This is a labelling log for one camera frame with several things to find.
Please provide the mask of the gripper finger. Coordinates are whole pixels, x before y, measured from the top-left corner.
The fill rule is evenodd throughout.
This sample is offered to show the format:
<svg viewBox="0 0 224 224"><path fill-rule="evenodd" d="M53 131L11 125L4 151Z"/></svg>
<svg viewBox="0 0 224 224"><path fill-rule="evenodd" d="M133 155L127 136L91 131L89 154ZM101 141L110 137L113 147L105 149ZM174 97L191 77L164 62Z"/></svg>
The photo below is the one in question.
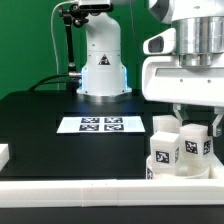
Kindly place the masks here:
<svg viewBox="0 0 224 224"><path fill-rule="evenodd" d="M222 123L224 122L224 107L215 107L214 114L216 115L213 123L209 126L208 135L219 137L222 135Z"/></svg>
<svg viewBox="0 0 224 224"><path fill-rule="evenodd" d="M186 121L188 120L187 109L188 106L186 104L173 104L173 112L181 125L185 125Z"/></svg>

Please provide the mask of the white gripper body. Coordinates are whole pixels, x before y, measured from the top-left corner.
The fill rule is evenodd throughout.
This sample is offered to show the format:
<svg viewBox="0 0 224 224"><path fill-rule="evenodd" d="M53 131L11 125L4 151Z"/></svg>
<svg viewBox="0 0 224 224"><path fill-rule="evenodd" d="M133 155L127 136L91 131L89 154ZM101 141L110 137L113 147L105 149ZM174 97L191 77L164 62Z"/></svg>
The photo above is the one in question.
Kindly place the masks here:
<svg viewBox="0 0 224 224"><path fill-rule="evenodd" d="M224 54L208 67L181 67L176 56L152 56L142 66L146 100L224 107Z"/></svg>

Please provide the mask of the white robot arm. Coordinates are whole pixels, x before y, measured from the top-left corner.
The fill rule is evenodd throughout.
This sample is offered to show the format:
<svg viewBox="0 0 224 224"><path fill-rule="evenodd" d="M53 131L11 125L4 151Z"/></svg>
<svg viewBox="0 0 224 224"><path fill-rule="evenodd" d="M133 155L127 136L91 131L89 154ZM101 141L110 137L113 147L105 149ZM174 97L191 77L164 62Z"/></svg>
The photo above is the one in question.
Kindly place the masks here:
<svg viewBox="0 0 224 224"><path fill-rule="evenodd" d="M149 101L212 106L212 133L224 119L224 0L148 0L169 29L143 43L142 93ZM118 56L118 33L102 14L87 28L87 64L80 92L91 97L127 91Z"/></svg>

